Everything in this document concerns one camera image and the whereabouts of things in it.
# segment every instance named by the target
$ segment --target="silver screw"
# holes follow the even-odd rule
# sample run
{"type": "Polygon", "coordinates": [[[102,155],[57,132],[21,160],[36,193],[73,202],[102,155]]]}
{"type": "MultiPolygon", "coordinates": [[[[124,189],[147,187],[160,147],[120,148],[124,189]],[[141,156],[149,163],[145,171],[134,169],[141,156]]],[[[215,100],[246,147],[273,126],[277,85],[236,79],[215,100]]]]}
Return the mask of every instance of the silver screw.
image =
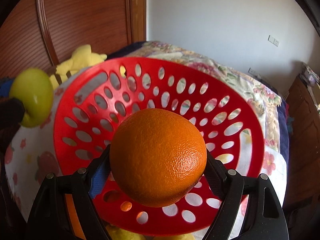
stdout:
{"type": "Polygon", "coordinates": [[[228,170],[228,173],[232,176],[236,175],[237,172],[235,170],[228,170]]]}
{"type": "Polygon", "coordinates": [[[79,173],[79,174],[84,174],[86,171],[87,171],[86,168],[80,168],[80,169],[78,170],[78,173],[79,173]]]}
{"type": "Polygon", "coordinates": [[[265,180],[268,179],[268,176],[267,176],[266,174],[264,174],[264,173],[262,173],[262,174],[260,175],[260,177],[261,177],[261,179],[265,179],[265,180]]]}
{"type": "Polygon", "coordinates": [[[52,179],[52,178],[53,178],[53,173],[51,173],[51,172],[48,173],[48,174],[47,174],[47,179],[52,179]]]}

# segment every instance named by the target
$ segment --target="orange fruit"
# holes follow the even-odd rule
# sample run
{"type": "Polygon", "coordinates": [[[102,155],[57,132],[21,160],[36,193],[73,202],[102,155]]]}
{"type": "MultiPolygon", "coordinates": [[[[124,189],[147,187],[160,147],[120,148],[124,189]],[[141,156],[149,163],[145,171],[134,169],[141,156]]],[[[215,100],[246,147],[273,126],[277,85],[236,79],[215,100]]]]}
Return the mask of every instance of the orange fruit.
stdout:
{"type": "Polygon", "coordinates": [[[156,108],[124,120],[110,146],[110,166],[118,186],[149,207],[179,201],[201,178],[206,158],[198,129],[184,117],[156,108]]]}

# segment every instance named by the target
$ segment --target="red basket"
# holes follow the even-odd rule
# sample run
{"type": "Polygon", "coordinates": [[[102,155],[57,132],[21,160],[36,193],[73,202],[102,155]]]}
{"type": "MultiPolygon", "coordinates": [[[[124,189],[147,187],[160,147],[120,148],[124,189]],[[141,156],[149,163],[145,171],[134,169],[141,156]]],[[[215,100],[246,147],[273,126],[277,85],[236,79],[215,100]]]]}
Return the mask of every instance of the red basket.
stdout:
{"type": "MultiPolygon", "coordinates": [[[[65,91],[54,123],[54,145],[63,175],[87,167],[111,142],[119,124],[147,107],[183,115],[199,129],[208,150],[226,168],[250,177],[259,175],[263,135],[256,115],[240,95],[221,81],[186,66],[129,57],[87,69],[65,91]],[[251,152],[242,153],[243,132],[252,138],[251,152]]],[[[100,217],[110,224],[152,236],[205,228],[220,205],[205,177],[179,202],[150,208],[122,193],[112,175],[93,203],[100,217]],[[129,210],[123,208],[128,202],[132,204],[129,210]]]]}

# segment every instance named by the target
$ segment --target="white wall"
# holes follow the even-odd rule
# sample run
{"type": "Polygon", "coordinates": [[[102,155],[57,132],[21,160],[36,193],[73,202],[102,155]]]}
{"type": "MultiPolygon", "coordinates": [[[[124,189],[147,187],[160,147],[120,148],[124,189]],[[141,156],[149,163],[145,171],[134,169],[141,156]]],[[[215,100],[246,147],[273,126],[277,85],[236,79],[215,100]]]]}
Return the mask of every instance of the white wall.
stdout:
{"type": "Polygon", "coordinates": [[[251,67],[280,92],[299,73],[299,61],[320,73],[320,38],[295,0],[147,0],[147,38],[244,73],[251,67]]]}

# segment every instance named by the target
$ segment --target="yellow plush toy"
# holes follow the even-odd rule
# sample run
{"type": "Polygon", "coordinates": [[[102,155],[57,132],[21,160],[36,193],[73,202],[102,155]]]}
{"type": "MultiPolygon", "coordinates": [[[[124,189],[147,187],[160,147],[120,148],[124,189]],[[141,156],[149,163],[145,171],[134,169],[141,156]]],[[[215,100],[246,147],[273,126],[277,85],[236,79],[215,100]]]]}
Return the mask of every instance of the yellow plush toy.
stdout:
{"type": "MultiPolygon", "coordinates": [[[[71,75],[74,75],[79,70],[85,67],[91,67],[98,63],[101,63],[107,59],[106,54],[97,54],[91,52],[91,46],[89,44],[80,46],[71,55],[71,58],[57,65],[56,74],[61,77],[61,81],[65,82],[67,77],[67,72],[70,71],[71,75]]],[[[50,76],[50,81],[52,83],[53,89],[59,86],[59,83],[55,75],[50,76]]]]}

